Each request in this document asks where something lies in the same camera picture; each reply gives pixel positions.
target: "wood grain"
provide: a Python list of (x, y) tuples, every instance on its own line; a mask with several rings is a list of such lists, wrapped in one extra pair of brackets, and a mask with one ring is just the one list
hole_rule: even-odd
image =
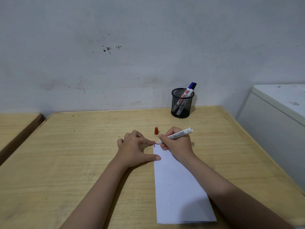
[[(0, 166), (0, 228), (58, 228), (136, 129), (193, 127), (194, 152), (213, 169), (293, 225), (305, 225), (305, 197), (265, 151), (219, 106), (196, 107), (187, 119), (170, 109), (69, 112), (52, 115)], [(153, 148), (145, 149), (153, 153)], [(128, 170), (118, 187), (108, 228), (228, 228), (217, 223), (156, 223), (153, 163)]]
[(40, 113), (0, 114), (0, 165), (42, 123)]

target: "black mesh pen holder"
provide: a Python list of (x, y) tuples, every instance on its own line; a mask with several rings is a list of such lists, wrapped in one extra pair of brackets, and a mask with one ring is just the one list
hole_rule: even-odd
[(176, 88), (172, 91), (173, 101), (170, 113), (177, 118), (187, 118), (190, 115), (191, 104), (195, 92), (189, 97), (182, 97), (186, 88)]

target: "white cabinet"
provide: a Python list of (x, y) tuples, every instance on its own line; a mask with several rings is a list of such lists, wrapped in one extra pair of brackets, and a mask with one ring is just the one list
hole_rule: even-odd
[(237, 121), (305, 191), (305, 84), (255, 85)]

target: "paper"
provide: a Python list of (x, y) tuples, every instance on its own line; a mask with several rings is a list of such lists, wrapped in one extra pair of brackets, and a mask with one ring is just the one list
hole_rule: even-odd
[(153, 152), (161, 157), (154, 162), (157, 223), (216, 221), (208, 196), (194, 176), (169, 150), (155, 145)]

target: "pen holder rim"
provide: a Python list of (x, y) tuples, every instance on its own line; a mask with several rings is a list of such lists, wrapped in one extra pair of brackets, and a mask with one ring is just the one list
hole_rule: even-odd
[(189, 97), (177, 96), (177, 95), (175, 95), (173, 92), (176, 91), (176, 90), (179, 90), (179, 89), (186, 90), (186, 88), (176, 88), (176, 89), (172, 90), (172, 96), (174, 96), (174, 97), (176, 97), (176, 98), (178, 98), (178, 99), (190, 99), (190, 98), (193, 98), (193, 96), (195, 95), (195, 92), (193, 91), (192, 94), (191, 94), (191, 96), (189, 96)]

